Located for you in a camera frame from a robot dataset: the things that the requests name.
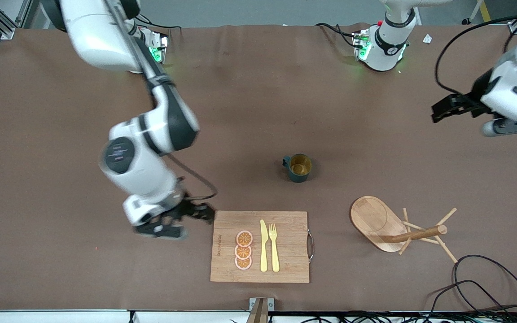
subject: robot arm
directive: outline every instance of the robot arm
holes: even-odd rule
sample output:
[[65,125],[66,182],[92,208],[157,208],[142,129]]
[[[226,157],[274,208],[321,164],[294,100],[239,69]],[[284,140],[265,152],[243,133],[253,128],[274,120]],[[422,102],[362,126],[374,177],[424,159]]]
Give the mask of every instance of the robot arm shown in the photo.
[[95,67],[142,72],[152,96],[151,111],[111,128],[99,160],[107,178],[129,194],[123,203],[129,223],[143,235],[181,239],[186,231],[175,221],[183,215],[213,221],[213,209],[193,204],[181,180],[162,162],[162,156],[193,144],[199,124],[156,60],[151,38],[129,20],[138,15],[138,2],[60,4],[78,55]]
[[373,25],[357,35],[355,50],[357,59],[376,71],[393,68],[406,48],[408,36],[416,25],[415,7],[436,6],[451,0],[380,0],[386,7],[381,25]]
[[464,96],[452,94],[433,105],[433,122],[466,112],[471,112],[472,117],[489,113],[495,119],[482,126],[483,135],[517,133],[517,46],[502,55]]
[[142,39],[152,49],[156,61],[162,61],[166,37],[137,26],[133,20],[140,12],[140,0],[119,0],[118,8],[124,20],[123,33],[114,24],[103,0],[41,0],[41,4],[53,24],[68,32],[79,57],[92,66],[113,71],[140,71],[125,45],[124,37],[127,35]]

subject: plastic fork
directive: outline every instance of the plastic fork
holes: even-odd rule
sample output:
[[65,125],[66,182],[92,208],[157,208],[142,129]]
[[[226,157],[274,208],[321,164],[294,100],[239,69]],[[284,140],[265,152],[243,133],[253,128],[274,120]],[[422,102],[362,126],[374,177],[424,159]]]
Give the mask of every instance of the plastic fork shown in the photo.
[[268,236],[272,241],[272,270],[279,272],[279,253],[276,250],[276,225],[274,223],[268,225]]

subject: brown table cover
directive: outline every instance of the brown table cover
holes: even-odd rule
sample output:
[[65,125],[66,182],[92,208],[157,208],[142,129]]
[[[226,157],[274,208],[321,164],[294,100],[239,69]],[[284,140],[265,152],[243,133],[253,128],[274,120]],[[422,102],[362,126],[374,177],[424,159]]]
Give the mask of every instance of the brown table cover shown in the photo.
[[[109,129],[149,109],[141,76],[87,65],[60,31],[17,30],[0,45],[0,309],[239,309],[261,296],[277,310],[429,309],[451,283],[450,259],[419,241],[403,256],[377,250],[349,221],[361,196],[400,216],[407,207],[423,227],[457,207],[443,237],[454,255],[490,256],[517,274],[517,135],[482,137],[489,117],[430,119],[448,94],[435,59],[464,28],[416,27],[389,72],[355,62],[320,27],[172,31],[168,72],[202,128],[175,156],[218,186],[219,210],[308,211],[310,284],[210,282],[212,226],[202,221],[184,222],[186,241],[133,233],[126,194],[97,163]],[[504,26],[465,35],[443,82],[467,92],[507,35]],[[305,183],[285,176],[281,159],[293,153],[314,160]],[[484,262],[465,262],[465,278],[517,303],[513,280]],[[449,292],[437,309],[468,308]]]

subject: yellow knife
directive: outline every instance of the yellow knife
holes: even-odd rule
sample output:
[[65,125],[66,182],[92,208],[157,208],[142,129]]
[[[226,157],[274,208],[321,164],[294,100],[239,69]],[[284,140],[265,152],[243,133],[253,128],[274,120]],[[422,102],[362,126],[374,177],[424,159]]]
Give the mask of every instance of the yellow knife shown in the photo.
[[267,241],[268,241],[268,231],[267,225],[264,223],[264,219],[260,220],[260,239],[261,239],[261,248],[260,248],[260,270],[262,272],[267,271]]

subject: wooden dowel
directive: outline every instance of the wooden dowel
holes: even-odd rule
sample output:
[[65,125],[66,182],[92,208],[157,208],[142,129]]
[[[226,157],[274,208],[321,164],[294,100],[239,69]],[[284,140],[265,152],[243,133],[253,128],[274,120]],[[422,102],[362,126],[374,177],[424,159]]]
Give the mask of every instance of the wooden dowel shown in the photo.
[[448,212],[448,214],[445,215],[438,223],[436,223],[436,225],[443,225],[444,222],[446,222],[446,220],[449,219],[452,216],[452,214],[454,214],[454,212],[456,212],[455,207],[451,209],[450,212]]
[[420,231],[424,231],[425,229],[423,227],[419,227],[418,225],[415,225],[415,224],[412,224],[408,221],[402,221],[402,224],[403,225],[408,225],[409,227],[413,227],[414,229],[417,229],[417,230],[420,230]]
[[442,239],[440,239],[439,236],[434,236],[435,239],[438,241],[438,243],[440,244],[440,246],[442,247],[442,249],[444,249],[444,251],[446,251],[446,254],[450,257],[450,259],[452,259],[452,261],[454,263],[458,262],[458,260],[456,260],[456,257],[454,257],[454,255],[452,255],[452,253],[450,252],[450,250],[448,249],[448,247],[446,246],[445,243],[442,242]]
[[422,238],[422,239],[419,239],[419,240],[420,241],[426,241],[426,242],[433,243],[433,244],[440,244],[436,240],[432,240],[432,239],[428,239],[428,238]]
[[408,248],[410,241],[412,241],[412,239],[408,238],[408,240],[404,243],[404,245],[402,246],[402,249],[400,249],[400,251],[398,252],[398,254],[400,256],[402,256],[402,253],[404,252],[404,250],[406,250],[406,248]]
[[424,231],[414,231],[391,237],[390,242],[401,243],[406,241],[407,239],[416,240],[422,238],[429,238],[437,235],[445,235],[447,232],[448,229],[445,225],[437,225],[436,227],[429,227]]
[[[402,212],[404,212],[404,221],[408,222],[408,213],[406,213],[406,207],[402,208]],[[406,232],[411,232],[411,231],[412,230],[410,230],[410,227],[407,225],[406,226]]]

